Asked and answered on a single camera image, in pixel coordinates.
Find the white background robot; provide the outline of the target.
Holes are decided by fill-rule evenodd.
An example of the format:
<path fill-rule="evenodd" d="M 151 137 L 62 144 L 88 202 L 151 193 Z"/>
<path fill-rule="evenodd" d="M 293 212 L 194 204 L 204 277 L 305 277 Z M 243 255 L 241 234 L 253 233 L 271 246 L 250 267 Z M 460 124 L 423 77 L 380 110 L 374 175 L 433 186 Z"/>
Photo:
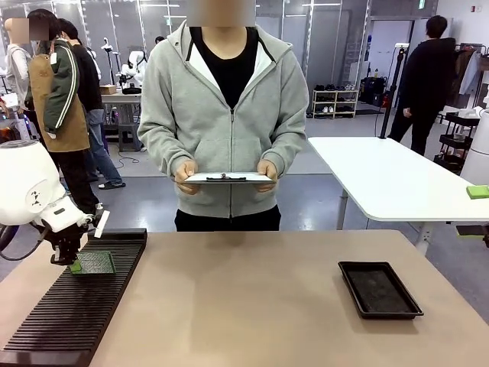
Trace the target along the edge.
<path fill-rule="evenodd" d="M 124 95 L 141 94 L 147 59 L 144 51 L 130 52 L 127 63 L 118 73 L 119 85 Z"/>

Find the white table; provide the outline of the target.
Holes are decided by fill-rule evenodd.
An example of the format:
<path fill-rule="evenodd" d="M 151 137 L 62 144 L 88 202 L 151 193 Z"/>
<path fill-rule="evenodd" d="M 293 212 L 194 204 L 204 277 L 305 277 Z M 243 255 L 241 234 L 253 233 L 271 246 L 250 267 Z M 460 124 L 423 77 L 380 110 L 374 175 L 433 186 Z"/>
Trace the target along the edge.
<path fill-rule="evenodd" d="M 336 228 L 347 202 L 378 222 L 418 222 L 425 254 L 438 222 L 489 222 L 489 199 L 472 200 L 469 182 L 391 139 L 311 137 L 308 142 L 342 186 Z"/>

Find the person in gray hoodie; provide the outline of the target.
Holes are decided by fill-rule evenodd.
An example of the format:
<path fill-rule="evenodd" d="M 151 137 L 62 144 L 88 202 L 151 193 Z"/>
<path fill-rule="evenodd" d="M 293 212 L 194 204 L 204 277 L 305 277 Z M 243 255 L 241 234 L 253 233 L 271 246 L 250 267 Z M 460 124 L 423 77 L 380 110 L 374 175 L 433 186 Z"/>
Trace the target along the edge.
<path fill-rule="evenodd" d="M 138 137 L 158 169 L 175 183 L 180 232 L 277 231 L 279 179 L 306 140 L 309 90 L 292 46 L 258 26 L 181 24 L 151 52 L 143 82 Z M 176 185 L 177 168 L 195 173 L 277 169 L 275 187 Z"/>

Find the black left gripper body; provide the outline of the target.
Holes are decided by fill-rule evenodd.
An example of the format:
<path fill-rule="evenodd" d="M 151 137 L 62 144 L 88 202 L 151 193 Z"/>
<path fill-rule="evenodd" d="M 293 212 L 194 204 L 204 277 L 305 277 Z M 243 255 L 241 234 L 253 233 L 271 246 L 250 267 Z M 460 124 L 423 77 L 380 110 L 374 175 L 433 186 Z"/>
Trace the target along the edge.
<path fill-rule="evenodd" d="M 88 226 L 70 226 L 59 232 L 49 230 L 45 235 L 45 240 L 51 244 L 53 250 L 59 249 L 62 253 L 76 253 L 80 249 L 81 238 L 88 231 Z"/>

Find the person with brown apron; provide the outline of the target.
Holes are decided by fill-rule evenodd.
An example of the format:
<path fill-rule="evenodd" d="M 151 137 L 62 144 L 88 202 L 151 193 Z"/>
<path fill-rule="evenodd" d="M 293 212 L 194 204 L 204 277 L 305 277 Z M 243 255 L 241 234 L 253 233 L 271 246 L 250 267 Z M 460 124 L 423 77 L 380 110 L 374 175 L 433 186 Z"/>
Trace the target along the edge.
<path fill-rule="evenodd" d="M 94 215 L 99 200 L 86 172 L 89 134 L 78 97 L 80 77 L 73 48 L 62 38 L 59 21 L 51 11 L 35 9 L 28 20 L 33 27 L 31 38 L 38 42 L 28 65 L 28 97 L 34 104 L 41 136 L 77 207 Z"/>

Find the wooden shoe rack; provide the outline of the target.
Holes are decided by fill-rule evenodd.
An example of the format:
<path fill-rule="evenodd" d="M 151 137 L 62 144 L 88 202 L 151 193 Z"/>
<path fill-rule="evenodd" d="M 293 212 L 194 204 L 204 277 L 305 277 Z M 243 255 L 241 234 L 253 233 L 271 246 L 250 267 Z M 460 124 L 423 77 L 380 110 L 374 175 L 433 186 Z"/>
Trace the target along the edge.
<path fill-rule="evenodd" d="M 356 115 L 358 91 L 313 90 L 311 113 L 313 118 L 353 118 Z"/>

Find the person's right hand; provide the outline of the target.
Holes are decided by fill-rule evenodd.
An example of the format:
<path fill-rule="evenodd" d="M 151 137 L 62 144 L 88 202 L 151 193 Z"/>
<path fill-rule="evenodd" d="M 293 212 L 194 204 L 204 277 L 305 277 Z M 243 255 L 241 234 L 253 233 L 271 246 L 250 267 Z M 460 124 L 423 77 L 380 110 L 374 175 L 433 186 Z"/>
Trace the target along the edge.
<path fill-rule="evenodd" d="M 187 160 L 184 161 L 176 170 L 174 175 L 175 182 L 180 191 L 185 194 L 195 195 L 199 191 L 199 186 L 197 184 L 187 184 L 185 181 L 194 175 L 197 170 L 197 164 L 195 161 Z"/>

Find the black slotted PCB rack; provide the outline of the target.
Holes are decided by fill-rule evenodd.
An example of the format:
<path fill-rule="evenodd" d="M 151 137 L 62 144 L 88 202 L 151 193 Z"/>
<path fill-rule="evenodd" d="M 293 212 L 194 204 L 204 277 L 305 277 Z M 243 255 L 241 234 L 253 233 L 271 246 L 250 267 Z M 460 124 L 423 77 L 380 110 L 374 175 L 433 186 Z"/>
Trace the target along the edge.
<path fill-rule="evenodd" d="M 89 235 L 80 252 L 110 252 L 116 272 L 64 270 L 0 349 L 0 367 L 89 367 L 146 244 L 146 229 Z"/>

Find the black bags pile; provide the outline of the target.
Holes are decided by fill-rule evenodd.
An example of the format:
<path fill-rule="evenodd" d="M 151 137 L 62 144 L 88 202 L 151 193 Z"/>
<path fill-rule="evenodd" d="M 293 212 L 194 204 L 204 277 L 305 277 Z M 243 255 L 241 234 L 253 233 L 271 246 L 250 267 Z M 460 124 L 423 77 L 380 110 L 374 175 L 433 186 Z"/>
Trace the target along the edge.
<path fill-rule="evenodd" d="M 369 105 L 381 107 L 386 85 L 386 77 L 365 77 L 360 82 L 358 100 Z"/>

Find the background work table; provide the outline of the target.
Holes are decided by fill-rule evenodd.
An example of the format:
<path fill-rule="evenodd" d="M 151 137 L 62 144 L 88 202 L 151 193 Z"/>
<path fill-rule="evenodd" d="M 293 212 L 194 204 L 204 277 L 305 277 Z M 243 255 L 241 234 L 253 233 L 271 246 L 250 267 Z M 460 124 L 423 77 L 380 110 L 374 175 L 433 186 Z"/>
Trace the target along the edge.
<path fill-rule="evenodd" d="M 141 118 L 141 94 L 102 95 L 102 103 L 115 107 L 119 125 L 138 124 Z"/>

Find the person in black clothes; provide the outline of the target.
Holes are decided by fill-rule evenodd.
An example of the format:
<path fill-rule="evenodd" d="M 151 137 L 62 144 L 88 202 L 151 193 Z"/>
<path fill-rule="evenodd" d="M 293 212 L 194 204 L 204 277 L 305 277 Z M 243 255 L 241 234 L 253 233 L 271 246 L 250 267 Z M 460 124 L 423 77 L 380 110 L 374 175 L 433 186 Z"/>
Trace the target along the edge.
<path fill-rule="evenodd" d="M 424 155 L 436 116 L 443 110 L 455 78 L 455 45 L 443 37 L 448 21 L 435 15 L 426 22 L 427 39 L 410 54 L 400 82 L 400 99 L 389 138 L 400 142 L 412 130 L 411 149 Z"/>

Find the green PCB board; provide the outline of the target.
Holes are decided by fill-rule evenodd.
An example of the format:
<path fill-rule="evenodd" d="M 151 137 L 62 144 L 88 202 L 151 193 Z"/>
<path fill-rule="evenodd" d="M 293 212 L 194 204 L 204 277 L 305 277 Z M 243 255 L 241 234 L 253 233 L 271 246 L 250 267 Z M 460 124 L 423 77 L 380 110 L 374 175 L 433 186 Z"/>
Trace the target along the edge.
<path fill-rule="evenodd" d="M 79 252 L 78 259 L 82 270 L 74 275 L 114 274 L 116 272 L 110 252 Z"/>

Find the black utility cart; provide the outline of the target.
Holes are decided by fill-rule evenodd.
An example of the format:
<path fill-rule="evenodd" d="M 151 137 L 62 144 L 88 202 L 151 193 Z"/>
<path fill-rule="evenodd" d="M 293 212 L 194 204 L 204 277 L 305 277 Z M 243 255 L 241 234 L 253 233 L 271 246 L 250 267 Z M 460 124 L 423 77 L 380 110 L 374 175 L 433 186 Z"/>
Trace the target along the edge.
<path fill-rule="evenodd" d="M 446 130 L 439 137 L 440 152 L 433 161 L 446 170 L 460 175 L 479 125 L 477 115 L 460 115 L 459 112 L 440 112 L 439 120 Z"/>

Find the black plastic tray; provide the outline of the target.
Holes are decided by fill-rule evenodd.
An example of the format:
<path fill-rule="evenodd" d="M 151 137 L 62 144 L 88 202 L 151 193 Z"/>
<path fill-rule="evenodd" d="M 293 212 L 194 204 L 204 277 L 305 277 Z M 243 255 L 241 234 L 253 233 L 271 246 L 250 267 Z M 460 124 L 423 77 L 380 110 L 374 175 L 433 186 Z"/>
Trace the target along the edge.
<path fill-rule="evenodd" d="M 340 261 L 338 267 L 364 320 L 412 320 L 424 315 L 390 263 Z"/>

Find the clipboard with white paper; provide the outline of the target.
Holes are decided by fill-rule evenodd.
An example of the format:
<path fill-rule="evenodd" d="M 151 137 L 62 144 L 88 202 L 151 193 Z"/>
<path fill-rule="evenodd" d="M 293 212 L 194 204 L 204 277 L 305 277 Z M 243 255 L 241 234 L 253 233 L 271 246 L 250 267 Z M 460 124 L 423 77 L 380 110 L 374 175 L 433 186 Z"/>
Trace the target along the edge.
<path fill-rule="evenodd" d="M 275 181 L 258 172 L 195 173 L 182 180 L 184 184 L 254 184 L 269 185 Z"/>

